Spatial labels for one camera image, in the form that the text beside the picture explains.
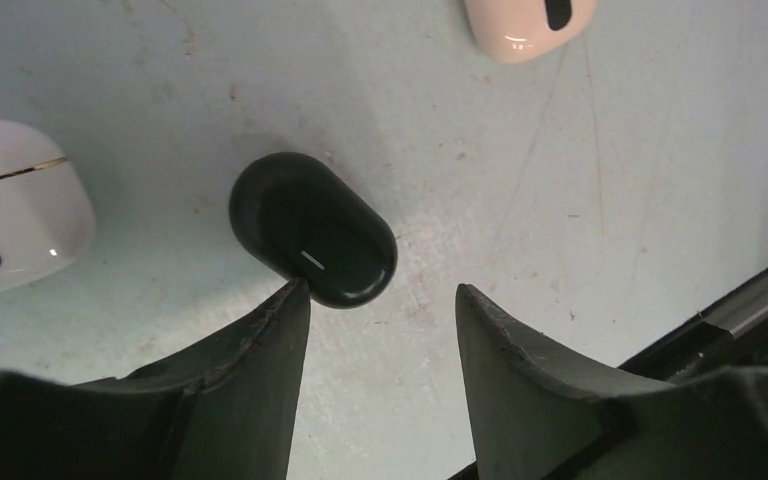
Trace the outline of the white earbud charging case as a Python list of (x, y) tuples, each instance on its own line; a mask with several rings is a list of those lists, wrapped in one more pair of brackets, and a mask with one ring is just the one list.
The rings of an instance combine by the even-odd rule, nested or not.
[(90, 246), (92, 202), (64, 150), (0, 120), (0, 293), (52, 275)]

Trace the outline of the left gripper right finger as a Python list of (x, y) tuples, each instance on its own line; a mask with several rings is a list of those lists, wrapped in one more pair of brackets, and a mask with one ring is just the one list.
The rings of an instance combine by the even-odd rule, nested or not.
[(577, 353), (462, 284), (455, 316), (483, 479), (768, 479), (768, 367), (682, 383)]

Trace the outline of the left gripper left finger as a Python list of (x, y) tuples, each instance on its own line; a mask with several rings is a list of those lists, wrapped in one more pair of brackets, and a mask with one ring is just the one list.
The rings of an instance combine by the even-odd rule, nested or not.
[(310, 327), (306, 282), (123, 378), (0, 370), (0, 479), (283, 479)]

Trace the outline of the black earbud charging case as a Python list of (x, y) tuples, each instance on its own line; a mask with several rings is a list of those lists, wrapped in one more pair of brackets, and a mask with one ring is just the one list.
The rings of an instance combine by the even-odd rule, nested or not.
[(278, 152), (247, 166), (231, 189), (229, 221), (243, 248), (312, 298), (349, 309), (378, 297), (397, 268), (388, 223), (324, 163)]

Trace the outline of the beige earbud charging case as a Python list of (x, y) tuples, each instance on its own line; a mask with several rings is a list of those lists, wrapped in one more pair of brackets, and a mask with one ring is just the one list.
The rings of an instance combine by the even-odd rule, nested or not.
[(478, 47), (491, 59), (516, 64), (535, 59), (582, 33), (596, 0), (465, 0)]

